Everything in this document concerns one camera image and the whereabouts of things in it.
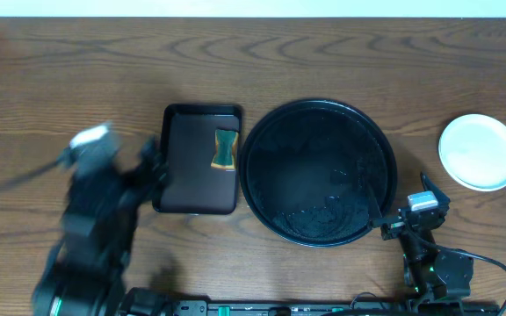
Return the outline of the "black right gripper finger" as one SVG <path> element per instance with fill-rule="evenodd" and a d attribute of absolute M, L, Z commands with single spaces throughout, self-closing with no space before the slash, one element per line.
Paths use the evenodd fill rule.
<path fill-rule="evenodd" d="M 430 180 L 424 173 L 420 173 L 421 183 L 425 191 L 431 191 L 438 201 L 438 208 L 440 211 L 448 211 L 451 200 Z"/>
<path fill-rule="evenodd" d="M 368 226 L 382 226 L 382 214 L 380 212 L 380 206 L 378 200 L 374 194 L 372 186 L 368 183 L 366 168 L 364 164 L 358 165 L 358 174 L 360 185 L 364 190 L 365 199 L 367 204 L 367 211 L 369 217 Z"/>

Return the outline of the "green plate with red smear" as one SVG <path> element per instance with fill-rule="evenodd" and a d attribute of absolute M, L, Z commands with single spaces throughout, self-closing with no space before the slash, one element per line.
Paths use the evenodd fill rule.
<path fill-rule="evenodd" d="M 438 141 L 438 155 L 447 174 L 477 191 L 506 187 L 506 125 L 483 114 L 451 121 Z"/>

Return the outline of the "yellow green scrub sponge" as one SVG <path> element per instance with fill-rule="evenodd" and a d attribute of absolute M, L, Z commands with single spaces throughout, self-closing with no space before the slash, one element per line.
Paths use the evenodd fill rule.
<path fill-rule="evenodd" d="M 239 133 L 232 130 L 215 131 L 215 153 L 211 161 L 213 169 L 235 170 Z"/>

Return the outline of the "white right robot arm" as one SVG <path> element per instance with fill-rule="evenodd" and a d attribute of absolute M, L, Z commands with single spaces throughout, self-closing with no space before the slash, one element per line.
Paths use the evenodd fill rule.
<path fill-rule="evenodd" d="M 406 298 L 408 309 L 426 304 L 459 304 L 471 294 L 473 258 L 458 249 L 443 250 L 432 231 L 441 227 L 451 200 L 424 174 L 423 191 L 409 195 L 408 205 L 393 216 L 380 212 L 372 187 L 364 183 L 368 226 L 378 228 L 383 240 L 401 244 L 406 285 L 414 290 Z"/>

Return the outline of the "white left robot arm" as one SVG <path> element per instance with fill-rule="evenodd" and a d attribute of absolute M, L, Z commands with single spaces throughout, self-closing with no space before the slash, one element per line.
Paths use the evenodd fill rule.
<path fill-rule="evenodd" d="M 140 206 L 159 193 L 167 162 L 156 138 L 140 162 L 122 171 L 113 140 L 67 147 L 62 159 L 75 171 L 61 217 L 62 236 L 32 296 L 33 313 L 115 315 L 125 297 L 122 275 L 132 253 Z"/>

